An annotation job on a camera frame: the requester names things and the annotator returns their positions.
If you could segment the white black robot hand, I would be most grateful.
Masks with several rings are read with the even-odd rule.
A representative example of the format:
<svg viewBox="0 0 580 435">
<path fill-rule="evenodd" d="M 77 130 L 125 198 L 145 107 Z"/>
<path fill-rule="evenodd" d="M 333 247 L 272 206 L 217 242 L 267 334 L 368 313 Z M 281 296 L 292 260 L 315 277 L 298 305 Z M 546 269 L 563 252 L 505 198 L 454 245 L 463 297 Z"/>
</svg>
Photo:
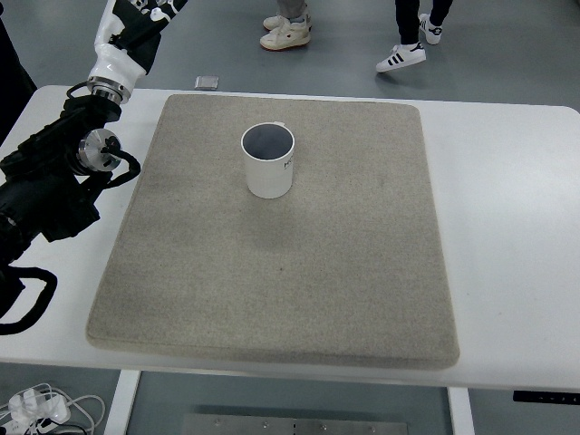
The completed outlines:
<svg viewBox="0 0 580 435">
<path fill-rule="evenodd" d="M 187 0 L 111 0 L 104 9 L 94 41 L 97 55 L 87 79 L 92 94 L 117 104 L 129 100 L 135 84 L 149 74 L 161 32 Z"/>
</svg>

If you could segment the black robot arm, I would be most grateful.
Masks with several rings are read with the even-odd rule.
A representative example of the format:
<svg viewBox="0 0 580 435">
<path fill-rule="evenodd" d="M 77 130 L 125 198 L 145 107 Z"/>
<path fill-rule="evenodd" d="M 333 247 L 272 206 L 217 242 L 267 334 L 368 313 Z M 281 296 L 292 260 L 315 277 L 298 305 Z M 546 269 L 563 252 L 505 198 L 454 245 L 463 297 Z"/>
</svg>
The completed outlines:
<svg viewBox="0 0 580 435">
<path fill-rule="evenodd" d="M 89 94 L 69 94 L 59 118 L 22 142 L 1 161 L 1 263 L 18 259 L 38 236 L 53 242 L 75 237 L 100 215 L 94 203 L 140 174 L 105 126 L 121 117 L 129 94 L 120 85 L 88 84 Z"/>
</svg>

